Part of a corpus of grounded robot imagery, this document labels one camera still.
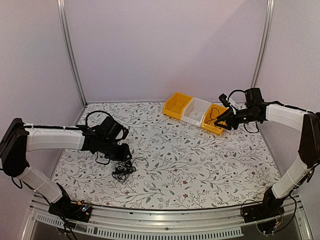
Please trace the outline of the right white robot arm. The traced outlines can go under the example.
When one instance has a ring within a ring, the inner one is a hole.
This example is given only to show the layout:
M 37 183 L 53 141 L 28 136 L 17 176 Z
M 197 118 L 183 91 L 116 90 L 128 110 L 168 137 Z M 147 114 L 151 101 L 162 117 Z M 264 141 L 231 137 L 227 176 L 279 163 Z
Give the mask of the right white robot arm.
M 214 125 L 226 130 L 236 130 L 239 124 L 264 121 L 277 123 L 300 133 L 299 148 L 293 164 L 265 191 L 264 198 L 268 200 L 258 208 L 262 218 L 269 218 L 278 210 L 278 203 L 274 199 L 284 199 L 304 181 L 308 182 L 314 169 L 320 164 L 320 119 L 319 114 L 308 110 L 277 102 L 259 102 L 247 104 L 246 108 L 240 110 L 230 107 L 216 118 Z

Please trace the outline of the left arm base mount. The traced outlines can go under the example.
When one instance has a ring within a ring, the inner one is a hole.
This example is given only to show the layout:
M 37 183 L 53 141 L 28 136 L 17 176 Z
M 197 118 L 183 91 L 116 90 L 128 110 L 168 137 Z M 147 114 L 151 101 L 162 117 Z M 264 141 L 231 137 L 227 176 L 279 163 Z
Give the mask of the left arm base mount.
M 60 199 L 51 203 L 48 212 L 61 218 L 88 223 L 92 214 L 92 204 L 83 200 L 73 202 Z

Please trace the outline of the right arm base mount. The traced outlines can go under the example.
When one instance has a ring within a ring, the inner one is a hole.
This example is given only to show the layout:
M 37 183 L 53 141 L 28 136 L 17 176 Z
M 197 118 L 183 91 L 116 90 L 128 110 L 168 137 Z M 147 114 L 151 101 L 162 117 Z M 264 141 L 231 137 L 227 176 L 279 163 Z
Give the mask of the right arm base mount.
M 283 199 L 277 199 L 271 196 L 263 198 L 261 203 L 254 200 L 252 205 L 240 207 L 240 215 L 245 223 L 262 221 L 257 224 L 257 229 L 264 235 L 273 234 L 284 220 Z

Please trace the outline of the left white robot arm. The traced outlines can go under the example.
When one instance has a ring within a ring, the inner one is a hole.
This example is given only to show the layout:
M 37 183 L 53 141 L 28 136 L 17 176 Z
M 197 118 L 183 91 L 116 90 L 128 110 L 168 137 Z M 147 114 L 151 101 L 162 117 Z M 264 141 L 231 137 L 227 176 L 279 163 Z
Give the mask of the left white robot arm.
M 71 149 L 101 153 L 107 160 L 125 162 L 132 158 L 124 140 L 129 131 L 111 116 L 95 126 L 46 126 L 24 123 L 15 118 L 0 142 L 3 172 L 17 178 L 32 190 L 43 195 L 63 216 L 74 213 L 74 205 L 66 191 L 50 180 L 42 171 L 30 166 L 26 154 L 49 149 Z

